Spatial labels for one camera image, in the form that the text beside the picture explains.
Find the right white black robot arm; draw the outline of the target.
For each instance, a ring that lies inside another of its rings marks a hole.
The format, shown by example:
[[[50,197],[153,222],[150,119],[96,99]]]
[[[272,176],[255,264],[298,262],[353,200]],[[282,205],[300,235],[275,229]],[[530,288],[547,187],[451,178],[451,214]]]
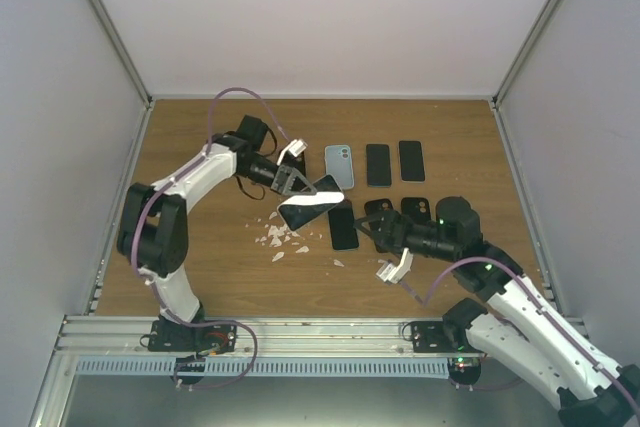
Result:
[[[386,209],[354,226],[398,257],[377,273],[387,284],[404,286],[415,256],[449,262],[448,272],[470,294],[443,317],[451,350],[495,358],[542,395],[565,426],[624,426],[638,418],[638,366],[621,365],[578,332],[517,262],[484,239],[466,199],[441,199],[425,223]]]

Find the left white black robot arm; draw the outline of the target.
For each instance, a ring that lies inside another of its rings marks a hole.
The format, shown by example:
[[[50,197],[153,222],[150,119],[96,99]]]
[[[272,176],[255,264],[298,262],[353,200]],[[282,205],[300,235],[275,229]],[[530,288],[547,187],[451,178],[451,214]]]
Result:
[[[296,182],[309,181],[284,158],[300,157],[307,143],[294,139],[276,161],[260,153],[271,129],[245,116],[238,129],[209,133],[201,150],[176,172],[150,185],[132,184],[126,194],[116,240],[134,274],[150,287],[160,316],[174,322],[171,338],[185,351],[203,345],[206,327],[202,304],[190,286],[184,263],[189,248],[188,215],[193,207],[228,179],[248,179],[281,195]]]

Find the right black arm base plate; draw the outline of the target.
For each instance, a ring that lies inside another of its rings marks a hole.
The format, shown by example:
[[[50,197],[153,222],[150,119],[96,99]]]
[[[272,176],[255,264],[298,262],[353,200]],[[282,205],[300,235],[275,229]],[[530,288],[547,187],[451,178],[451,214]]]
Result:
[[[403,340],[414,353],[478,353],[468,342],[464,330],[443,320],[413,320],[400,327]]]

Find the black smartphone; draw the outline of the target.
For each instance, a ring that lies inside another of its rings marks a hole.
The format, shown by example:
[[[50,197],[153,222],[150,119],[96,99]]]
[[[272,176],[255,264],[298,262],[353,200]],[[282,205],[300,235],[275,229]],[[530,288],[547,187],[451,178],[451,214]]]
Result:
[[[405,182],[424,182],[426,173],[421,142],[401,140],[398,150],[401,179]]]

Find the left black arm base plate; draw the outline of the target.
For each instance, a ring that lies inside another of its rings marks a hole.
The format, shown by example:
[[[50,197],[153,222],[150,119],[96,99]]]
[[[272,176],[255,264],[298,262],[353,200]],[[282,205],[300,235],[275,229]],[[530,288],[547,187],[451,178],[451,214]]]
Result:
[[[152,323],[150,333],[140,337],[139,343],[150,352],[222,354],[234,350],[236,333],[235,326],[195,328],[159,317]]]

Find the black phone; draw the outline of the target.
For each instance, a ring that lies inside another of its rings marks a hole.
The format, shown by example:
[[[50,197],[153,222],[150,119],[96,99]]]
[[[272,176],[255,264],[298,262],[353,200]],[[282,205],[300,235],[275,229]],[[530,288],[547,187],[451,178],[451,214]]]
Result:
[[[366,178],[370,187],[390,187],[392,185],[390,148],[387,144],[367,144]]]
[[[313,186],[315,194],[297,194],[277,207],[277,212],[291,231],[297,231],[345,200],[345,195],[332,175],[325,175]]]

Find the black phone case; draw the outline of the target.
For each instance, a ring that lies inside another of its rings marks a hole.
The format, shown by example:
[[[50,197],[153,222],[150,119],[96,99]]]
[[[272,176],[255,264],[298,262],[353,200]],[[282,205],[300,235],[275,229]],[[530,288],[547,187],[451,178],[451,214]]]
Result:
[[[429,201],[424,197],[404,197],[401,199],[401,213],[420,225],[432,220]]]
[[[296,158],[297,169],[302,175],[306,175],[306,161],[303,154]]]
[[[371,217],[381,211],[392,210],[393,205],[390,199],[381,198],[367,201],[364,204],[364,212],[367,217]],[[380,228],[380,220],[372,220],[368,223],[370,231],[378,231]]]

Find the light blue phone case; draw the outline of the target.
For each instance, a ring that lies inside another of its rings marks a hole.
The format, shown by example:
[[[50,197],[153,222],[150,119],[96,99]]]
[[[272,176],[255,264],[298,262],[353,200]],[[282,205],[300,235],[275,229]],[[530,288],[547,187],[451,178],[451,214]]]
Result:
[[[355,186],[351,148],[348,145],[328,145],[324,150],[325,169],[342,190]]]

